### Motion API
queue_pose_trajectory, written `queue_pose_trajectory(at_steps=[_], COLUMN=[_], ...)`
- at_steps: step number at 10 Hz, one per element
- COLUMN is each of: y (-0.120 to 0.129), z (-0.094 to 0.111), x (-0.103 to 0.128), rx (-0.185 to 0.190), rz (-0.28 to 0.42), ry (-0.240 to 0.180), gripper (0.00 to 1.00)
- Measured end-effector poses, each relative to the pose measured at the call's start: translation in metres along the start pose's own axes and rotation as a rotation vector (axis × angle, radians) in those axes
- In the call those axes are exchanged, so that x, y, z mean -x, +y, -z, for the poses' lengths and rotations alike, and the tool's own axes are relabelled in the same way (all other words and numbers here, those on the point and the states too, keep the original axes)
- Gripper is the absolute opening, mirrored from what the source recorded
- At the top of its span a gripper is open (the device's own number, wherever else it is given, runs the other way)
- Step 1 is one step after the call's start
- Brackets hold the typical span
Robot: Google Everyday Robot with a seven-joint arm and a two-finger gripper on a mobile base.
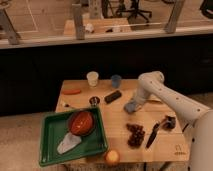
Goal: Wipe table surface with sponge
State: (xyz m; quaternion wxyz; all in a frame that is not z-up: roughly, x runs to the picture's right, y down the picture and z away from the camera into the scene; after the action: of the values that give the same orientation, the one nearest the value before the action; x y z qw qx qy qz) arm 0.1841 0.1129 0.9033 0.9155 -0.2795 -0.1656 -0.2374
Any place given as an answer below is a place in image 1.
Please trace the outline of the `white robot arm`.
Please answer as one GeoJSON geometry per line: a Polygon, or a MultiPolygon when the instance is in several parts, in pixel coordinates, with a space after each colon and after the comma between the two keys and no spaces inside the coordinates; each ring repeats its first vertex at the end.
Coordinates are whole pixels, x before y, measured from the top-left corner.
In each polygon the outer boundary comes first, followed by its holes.
{"type": "Polygon", "coordinates": [[[213,171],[213,109],[166,87],[160,71],[143,73],[138,77],[133,99],[143,106],[151,94],[194,126],[190,171],[213,171]]]}

